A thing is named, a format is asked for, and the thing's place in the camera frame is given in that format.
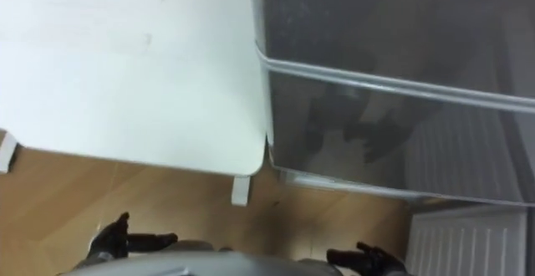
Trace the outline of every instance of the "person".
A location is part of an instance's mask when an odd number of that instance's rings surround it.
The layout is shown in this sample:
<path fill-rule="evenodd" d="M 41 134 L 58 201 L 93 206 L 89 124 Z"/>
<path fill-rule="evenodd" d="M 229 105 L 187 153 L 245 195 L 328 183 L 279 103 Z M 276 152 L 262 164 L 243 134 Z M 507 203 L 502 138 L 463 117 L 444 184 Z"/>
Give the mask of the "person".
<path fill-rule="evenodd" d="M 365 243 L 357 243 L 355 251 L 330 249 L 327 261 L 306 258 L 293 262 L 242 254 L 230 248 L 217 252 L 208 242 L 179 240 L 174 233 L 128 233 L 129 218 L 125 212 L 102 229 L 91 241 L 86 258 L 63 275 L 342 276 L 335 267 L 349 268 L 362 276 L 408 275 L 398 258 Z M 130 253 L 152 255 L 129 258 Z"/>

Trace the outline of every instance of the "gray cabinet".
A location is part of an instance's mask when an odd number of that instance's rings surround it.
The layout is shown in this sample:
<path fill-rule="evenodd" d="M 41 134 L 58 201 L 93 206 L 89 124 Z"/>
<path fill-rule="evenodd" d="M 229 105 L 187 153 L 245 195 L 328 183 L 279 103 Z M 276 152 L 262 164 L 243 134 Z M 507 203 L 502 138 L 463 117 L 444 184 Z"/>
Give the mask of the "gray cabinet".
<path fill-rule="evenodd" d="M 281 169 L 535 204 L 535 0 L 254 0 Z"/>

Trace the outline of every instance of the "hand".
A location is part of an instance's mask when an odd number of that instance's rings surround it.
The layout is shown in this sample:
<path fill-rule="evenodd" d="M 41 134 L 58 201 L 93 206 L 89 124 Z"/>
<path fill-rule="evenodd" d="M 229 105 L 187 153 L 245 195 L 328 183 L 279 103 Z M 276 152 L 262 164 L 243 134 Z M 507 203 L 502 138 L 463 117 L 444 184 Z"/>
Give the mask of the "hand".
<path fill-rule="evenodd" d="M 382 248 L 370 247 L 365 243 L 357 243 L 359 251 L 327 251 L 327 261 L 330 264 L 350 268 L 361 276 L 380 276 L 390 272 L 406 273 L 405 265 Z"/>
<path fill-rule="evenodd" d="M 347 125 L 344 128 L 344 139 L 363 139 L 364 162 L 373 163 L 405 143 L 411 133 L 411 128 L 396 124 L 392 119 L 392 112 L 389 112 L 376 123 L 360 122 Z"/>
<path fill-rule="evenodd" d="M 109 253 L 114 258 L 128 257 L 128 219 L 130 214 L 125 212 L 117 221 L 104 227 L 93 239 L 89 247 L 88 258 L 96 253 Z"/>

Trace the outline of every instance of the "gloved hand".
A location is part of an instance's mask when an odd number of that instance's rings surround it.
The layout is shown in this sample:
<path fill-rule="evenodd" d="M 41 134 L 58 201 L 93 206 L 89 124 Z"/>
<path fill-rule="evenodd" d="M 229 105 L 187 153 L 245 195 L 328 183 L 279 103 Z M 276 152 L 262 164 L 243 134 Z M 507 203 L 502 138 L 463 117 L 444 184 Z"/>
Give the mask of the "gloved hand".
<path fill-rule="evenodd" d="M 361 276 L 383 276 L 393 272 L 406 273 L 405 265 L 385 250 L 357 243 L 359 251 L 327 251 L 327 261 L 342 268 L 350 268 Z"/>
<path fill-rule="evenodd" d="M 128 257 L 129 218 L 130 214 L 125 212 L 120 215 L 117 221 L 104 227 L 91 242 L 87 258 L 99 253 L 108 253 L 113 258 Z"/>

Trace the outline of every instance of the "white furniture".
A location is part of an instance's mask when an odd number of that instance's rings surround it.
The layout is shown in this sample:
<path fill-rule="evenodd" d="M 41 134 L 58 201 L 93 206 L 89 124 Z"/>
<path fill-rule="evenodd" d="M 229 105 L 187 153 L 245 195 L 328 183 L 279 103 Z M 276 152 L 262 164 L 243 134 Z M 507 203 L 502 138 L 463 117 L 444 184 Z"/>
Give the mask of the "white furniture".
<path fill-rule="evenodd" d="M 407 270 L 419 276 L 526 273 L 527 209 L 477 206 L 413 216 Z"/>
<path fill-rule="evenodd" d="M 251 0 L 0 0 L 0 16 L 0 128 L 22 145 L 244 177 L 262 164 Z"/>

